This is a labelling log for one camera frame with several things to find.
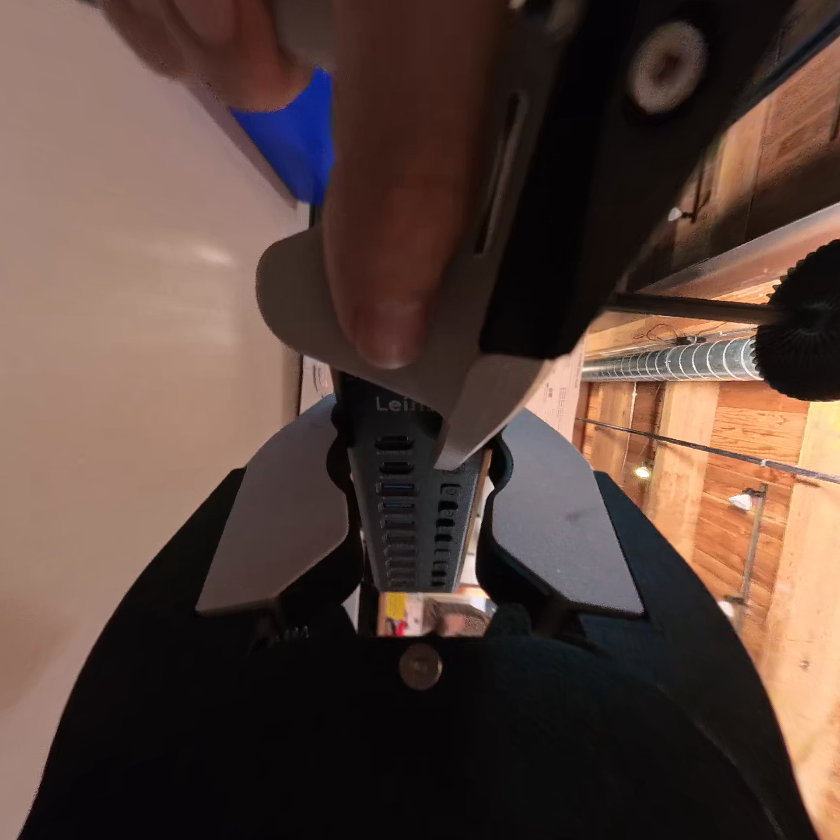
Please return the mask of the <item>matte black USB hub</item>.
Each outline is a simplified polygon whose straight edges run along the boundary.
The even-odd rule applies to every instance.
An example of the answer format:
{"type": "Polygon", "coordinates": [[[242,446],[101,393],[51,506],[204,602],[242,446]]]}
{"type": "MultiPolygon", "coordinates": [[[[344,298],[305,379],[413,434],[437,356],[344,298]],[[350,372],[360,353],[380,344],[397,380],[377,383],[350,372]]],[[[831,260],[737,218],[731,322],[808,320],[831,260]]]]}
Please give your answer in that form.
{"type": "Polygon", "coordinates": [[[333,384],[375,586],[453,592],[475,528],[487,452],[438,469],[444,420],[436,411],[349,374],[334,372],[333,384]]]}

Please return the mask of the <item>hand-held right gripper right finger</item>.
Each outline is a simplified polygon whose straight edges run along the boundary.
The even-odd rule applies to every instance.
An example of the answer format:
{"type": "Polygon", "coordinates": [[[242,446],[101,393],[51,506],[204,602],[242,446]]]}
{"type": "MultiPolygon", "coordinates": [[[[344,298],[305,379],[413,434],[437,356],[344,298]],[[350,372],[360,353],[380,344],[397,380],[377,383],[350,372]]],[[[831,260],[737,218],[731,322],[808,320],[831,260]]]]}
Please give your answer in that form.
{"type": "Polygon", "coordinates": [[[592,468],[523,409],[492,442],[476,574],[496,606],[639,618],[644,604],[592,468]]]}

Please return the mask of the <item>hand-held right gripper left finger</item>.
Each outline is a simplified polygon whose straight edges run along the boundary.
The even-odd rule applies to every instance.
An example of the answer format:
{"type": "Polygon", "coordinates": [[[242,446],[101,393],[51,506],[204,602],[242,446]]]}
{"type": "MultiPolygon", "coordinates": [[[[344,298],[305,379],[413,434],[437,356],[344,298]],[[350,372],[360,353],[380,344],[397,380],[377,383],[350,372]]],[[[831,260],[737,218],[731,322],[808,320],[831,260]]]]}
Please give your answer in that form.
{"type": "Polygon", "coordinates": [[[323,397],[247,463],[196,602],[200,615],[268,606],[350,535],[347,498],[328,471],[336,404],[323,397]]]}

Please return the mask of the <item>grey desk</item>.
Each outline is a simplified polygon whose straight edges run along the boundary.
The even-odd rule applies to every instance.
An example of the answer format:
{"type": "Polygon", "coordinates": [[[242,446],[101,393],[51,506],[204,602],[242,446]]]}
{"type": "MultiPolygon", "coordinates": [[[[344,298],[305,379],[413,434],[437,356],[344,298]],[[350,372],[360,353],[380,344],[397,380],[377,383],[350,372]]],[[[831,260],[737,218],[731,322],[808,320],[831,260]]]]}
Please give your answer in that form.
{"type": "Polygon", "coordinates": [[[2,2],[2,838],[140,572],[297,411],[257,311],[308,208],[84,2],[2,2]]]}

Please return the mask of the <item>blue plastic bin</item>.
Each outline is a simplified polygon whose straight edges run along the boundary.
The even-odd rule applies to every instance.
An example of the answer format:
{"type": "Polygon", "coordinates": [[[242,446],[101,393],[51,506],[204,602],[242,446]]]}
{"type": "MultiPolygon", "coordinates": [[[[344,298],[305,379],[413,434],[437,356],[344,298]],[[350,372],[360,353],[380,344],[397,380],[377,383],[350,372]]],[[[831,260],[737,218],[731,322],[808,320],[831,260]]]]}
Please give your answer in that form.
{"type": "Polygon", "coordinates": [[[228,110],[289,192],[323,205],[334,165],[333,79],[321,68],[285,108],[270,112],[228,110]]]}

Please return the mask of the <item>person's left hand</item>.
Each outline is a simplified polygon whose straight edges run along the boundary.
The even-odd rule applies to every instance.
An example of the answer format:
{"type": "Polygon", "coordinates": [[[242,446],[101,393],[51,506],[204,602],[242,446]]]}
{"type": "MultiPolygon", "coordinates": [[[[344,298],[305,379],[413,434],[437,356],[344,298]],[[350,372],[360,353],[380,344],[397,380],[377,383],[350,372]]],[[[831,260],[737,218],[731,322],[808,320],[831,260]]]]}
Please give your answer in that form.
{"type": "MultiPolygon", "coordinates": [[[[313,67],[272,2],[98,2],[142,62],[224,104],[293,102],[313,67]]],[[[339,325],[374,367],[410,364],[474,213],[508,2],[332,2],[335,163],[324,210],[339,325]]]]}

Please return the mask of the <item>silver ventilation duct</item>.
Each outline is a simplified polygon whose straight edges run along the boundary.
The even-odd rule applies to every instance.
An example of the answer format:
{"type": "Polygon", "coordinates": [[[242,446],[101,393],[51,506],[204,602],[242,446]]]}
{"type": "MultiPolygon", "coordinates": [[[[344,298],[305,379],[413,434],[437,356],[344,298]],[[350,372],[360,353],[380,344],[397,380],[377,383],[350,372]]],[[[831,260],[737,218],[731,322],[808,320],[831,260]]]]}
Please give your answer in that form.
{"type": "Polygon", "coordinates": [[[763,382],[754,340],[727,337],[584,362],[583,382],[763,382]]]}

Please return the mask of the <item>black ceiling rail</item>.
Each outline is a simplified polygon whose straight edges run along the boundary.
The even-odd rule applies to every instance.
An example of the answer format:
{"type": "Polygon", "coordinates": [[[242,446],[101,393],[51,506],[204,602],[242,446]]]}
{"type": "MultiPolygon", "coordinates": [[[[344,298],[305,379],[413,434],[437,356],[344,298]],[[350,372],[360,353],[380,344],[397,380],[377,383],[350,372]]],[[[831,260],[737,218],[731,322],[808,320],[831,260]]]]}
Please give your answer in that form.
{"type": "Polygon", "coordinates": [[[786,318],[782,310],[769,304],[658,296],[639,292],[616,293],[608,299],[603,310],[658,317],[743,322],[758,326],[786,318]]]}

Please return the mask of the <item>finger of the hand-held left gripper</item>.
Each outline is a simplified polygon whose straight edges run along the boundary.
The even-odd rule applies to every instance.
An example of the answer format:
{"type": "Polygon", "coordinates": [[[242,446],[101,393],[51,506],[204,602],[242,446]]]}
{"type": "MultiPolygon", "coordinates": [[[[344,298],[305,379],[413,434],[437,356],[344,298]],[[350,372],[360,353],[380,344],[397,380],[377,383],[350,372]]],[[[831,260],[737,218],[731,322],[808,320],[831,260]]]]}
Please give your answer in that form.
{"type": "Polygon", "coordinates": [[[480,356],[444,412],[434,467],[452,471],[516,416],[548,374],[546,360],[480,356]]]}

